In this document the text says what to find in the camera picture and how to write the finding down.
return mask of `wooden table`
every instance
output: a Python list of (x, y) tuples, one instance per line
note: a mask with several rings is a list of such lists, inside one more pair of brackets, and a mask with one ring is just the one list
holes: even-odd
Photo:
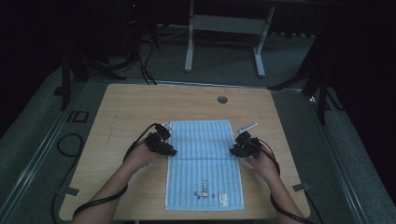
[[(219, 96), (228, 99), (218, 102)], [(79, 195), (66, 195), (60, 217), (72, 219), (75, 209), (87, 202), (117, 170), (127, 148), (151, 124), (172, 120), (228, 119), (236, 131), (254, 121), (252, 136), (266, 141), (276, 154), (281, 178), (291, 197), (307, 217), (310, 209), (300, 184), (288, 142), (271, 92), (265, 89), (205, 86), (149, 86), (111, 84), (106, 90), (70, 187)], [(115, 219), (261, 219), (276, 217), (265, 182), (240, 160), (245, 210), (232, 212), (164, 211), (167, 159), (139, 170), (122, 196)]]

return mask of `metal stand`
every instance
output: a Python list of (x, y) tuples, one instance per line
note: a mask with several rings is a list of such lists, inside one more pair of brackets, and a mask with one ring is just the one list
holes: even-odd
[(192, 56), (194, 52), (193, 32), (194, 30), (207, 30), (218, 32), (230, 32), (240, 34), (260, 35), (261, 39), (257, 47), (253, 48), (253, 55), (256, 62), (257, 74), (265, 77), (264, 65), (262, 63), (262, 46), (267, 37), (271, 19), (274, 15), (275, 7), (270, 7), (266, 20), (241, 19), (230, 17), (206, 16), (194, 14), (194, 1), (190, 6), (189, 25), (189, 45), (187, 46), (186, 63), (184, 70), (192, 70)]
[(320, 88), (318, 99), (318, 119), (323, 125), (326, 125), (324, 111), (326, 109), (327, 87), (331, 72), (332, 69), (329, 66), (326, 51), (317, 41), (315, 41), (300, 66), (297, 75), (278, 85), (268, 87), (267, 89), (272, 91), (281, 91), (293, 83), (303, 80), (304, 78), (308, 78), (308, 81), (303, 87), (302, 93), (304, 96), (312, 97), (318, 88)]
[(98, 62), (91, 60), (87, 56), (82, 53), (77, 53), (73, 51), (73, 47), (70, 47), (68, 44), (63, 45), (62, 52), (62, 107), (61, 110), (65, 110), (67, 105), (70, 102), (70, 70), (73, 72), (77, 81), (86, 82), (89, 79), (88, 72), (85, 68), (84, 63), (88, 64), (90, 67), (93, 67), (100, 71), (107, 77), (118, 80), (125, 80), (125, 77), (120, 77), (117, 74), (113, 73), (111, 69), (103, 67)]

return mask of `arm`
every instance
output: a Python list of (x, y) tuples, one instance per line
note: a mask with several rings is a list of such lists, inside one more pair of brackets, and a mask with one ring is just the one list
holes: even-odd
[[(269, 152), (269, 150), (264, 146), (262, 146), (262, 149), (271, 154), (271, 152)], [(268, 158), (267, 155), (261, 152), (257, 159), (249, 157), (247, 158), (247, 162), (249, 162), (254, 167), (259, 176), (267, 183), (269, 189), (271, 190), (274, 201), (277, 203), (277, 205), (279, 205), (279, 207), (298, 217), (304, 217), (300, 209), (290, 197), (288, 190), (279, 177), (274, 163), (270, 160), (270, 158)], [(279, 223), (299, 223), (298, 221), (286, 217), (277, 211), (276, 216)]]
[[(119, 193), (125, 188), (134, 173), (158, 158), (160, 158), (160, 154), (149, 151), (145, 143), (138, 145), (114, 175), (91, 198), (90, 202)], [(111, 223), (119, 202), (120, 198), (85, 209), (76, 215), (73, 223)]]

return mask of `person's right hand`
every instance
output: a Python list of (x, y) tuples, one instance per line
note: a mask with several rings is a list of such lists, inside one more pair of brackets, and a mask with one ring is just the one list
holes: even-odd
[[(269, 155), (273, 155), (270, 150), (265, 146), (262, 146), (262, 150), (265, 150)], [(265, 182), (271, 181), (274, 178), (279, 178), (276, 166), (273, 161), (264, 153), (260, 152), (257, 159), (247, 157), (246, 161), (250, 163), (256, 172), (261, 176)]]

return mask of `hand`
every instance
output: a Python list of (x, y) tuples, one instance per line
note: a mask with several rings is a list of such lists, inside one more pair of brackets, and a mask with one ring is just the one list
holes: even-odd
[(131, 151), (124, 163), (138, 170), (160, 157), (160, 154), (150, 151), (146, 143), (141, 141), (137, 144), (137, 147)]
[[(265, 146), (262, 146), (262, 150), (265, 150), (269, 155), (273, 155), (273, 153)], [(246, 161), (253, 166), (253, 168), (257, 171), (259, 176), (265, 180), (265, 182), (268, 183), (268, 181), (271, 181), (274, 178), (279, 178), (276, 166), (264, 152), (261, 151), (257, 159), (248, 157), (246, 158)]]

